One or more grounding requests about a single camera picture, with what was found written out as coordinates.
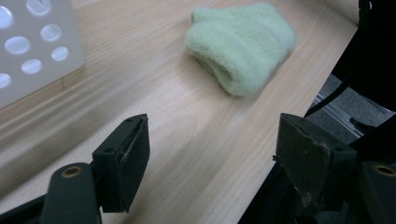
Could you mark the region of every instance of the circular hole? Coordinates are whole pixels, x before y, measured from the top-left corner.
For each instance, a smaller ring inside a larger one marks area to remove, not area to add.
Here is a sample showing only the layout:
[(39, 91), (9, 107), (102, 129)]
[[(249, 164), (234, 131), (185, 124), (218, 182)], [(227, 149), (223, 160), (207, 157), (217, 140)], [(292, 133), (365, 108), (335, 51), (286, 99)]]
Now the circular hole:
[(27, 9), (36, 16), (44, 16), (50, 12), (50, 0), (27, 0)]
[(63, 61), (67, 58), (67, 56), (69, 56), (69, 49), (65, 47), (59, 47), (55, 49), (50, 56), (57, 62)]
[(0, 73), (0, 89), (7, 87), (9, 83), (11, 83), (9, 74)]
[(8, 8), (0, 6), (0, 29), (6, 29), (13, 22), (12, 13)]
[(26, 37), (14, 36), (6, 41), (6, 50), (13, 54), (23, 54), (30, 48), (30, 42)]
[(24, 73), (28, 75), (35, 74), (39, 72), (42, 68), (43, 64), (38, 59), (31, 59), (26, 61), (22, 66), (21, 69)]
[(381, 175), (388, 175), (388, 176), (396, 176), (396, 171), (389, 168), (388, 166), (384, 165), (375, 165), (374, 166), (375, 170), (379, 172)]
[(62, 172), (62, 176), (64, 178), (70, 178), (70, 177), (74, 177), (76, 175), (79, 175), (82, 172), (82, 168), (79, 166), (72, 166), (67, 168), (66, 170), (64, 170)]
[(105, 153), (112, 153), (114, 151), (114, 148), (106, 148)]
[(55, 41), (61, 36), (61, 27), (56, 24), (46, 25), (41, 29), (41, 37), (47, 41)]

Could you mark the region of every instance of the white box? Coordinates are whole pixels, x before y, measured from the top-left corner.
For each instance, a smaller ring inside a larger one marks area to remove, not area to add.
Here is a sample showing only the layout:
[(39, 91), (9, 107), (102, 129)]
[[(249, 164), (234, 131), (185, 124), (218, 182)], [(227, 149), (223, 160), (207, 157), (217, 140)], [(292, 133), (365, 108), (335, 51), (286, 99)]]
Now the white box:
[(83, 64), (70, 0), (0, 0), (0, 108)]

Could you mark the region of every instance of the folded cloth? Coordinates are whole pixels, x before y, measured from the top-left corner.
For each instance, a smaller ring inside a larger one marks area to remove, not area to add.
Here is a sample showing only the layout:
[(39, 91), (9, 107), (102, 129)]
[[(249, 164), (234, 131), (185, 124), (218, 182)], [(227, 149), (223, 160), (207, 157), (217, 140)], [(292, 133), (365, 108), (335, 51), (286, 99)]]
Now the folded cloth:
[(296, 42), (288, 23), (267, 3), (197, 7), (191, 23), (188, 52), (234, 96), (247, 96), (265, 85)]

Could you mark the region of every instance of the black cable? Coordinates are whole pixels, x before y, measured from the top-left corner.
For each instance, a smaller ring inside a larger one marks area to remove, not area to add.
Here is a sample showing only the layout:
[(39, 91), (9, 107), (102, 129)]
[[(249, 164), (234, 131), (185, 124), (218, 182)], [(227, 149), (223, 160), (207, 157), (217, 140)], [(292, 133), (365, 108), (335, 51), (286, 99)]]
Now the black cable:
[(370, 11), (370, 2), (369, 0), (359, 0), (359, 31), (357, 33), (357, 41), (355, 44), (355, 49), (352, 57), (352, 64), (349, 66), (349, 69), (346, 73), (346, 77), (344, 78), (343, 82), (335, 89), (329, 96), (324, 98), (318, 104), (312, 106), (308, 109), (305, 114), (305, 118), (312, 115), (313, 113), (317, 112), (325, 105), (329, 104), (335, 98), (337, 98), (341, 93), (343, 93), (347, 87), (349, 86), (349, 82), (353, 77), (353, 69), (356, 66), (357, 56), (360, 55), (360, 51), (364, 44), (366, 44), (366, 36), (367, 36), (367, 23), (368, 23), (368, 13)]

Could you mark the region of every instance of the wooden table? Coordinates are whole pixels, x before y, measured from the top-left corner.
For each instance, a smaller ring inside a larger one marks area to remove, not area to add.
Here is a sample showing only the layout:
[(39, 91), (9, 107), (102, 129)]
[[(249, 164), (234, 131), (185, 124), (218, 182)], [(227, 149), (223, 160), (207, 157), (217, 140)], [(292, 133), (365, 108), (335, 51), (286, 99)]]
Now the wooden table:
[(73, 0), (83, 68), (0, 110), (0, 213), (146, 113), (148, 169), (129, 215), (104, 223), (237, 223), (274, 162), (281, 112), (302, 116), (357, 29), (358, 1), (269, 1), (298, 36), (271, 82), (228, 95), (189, 54), (195, 7), (256, 1)]

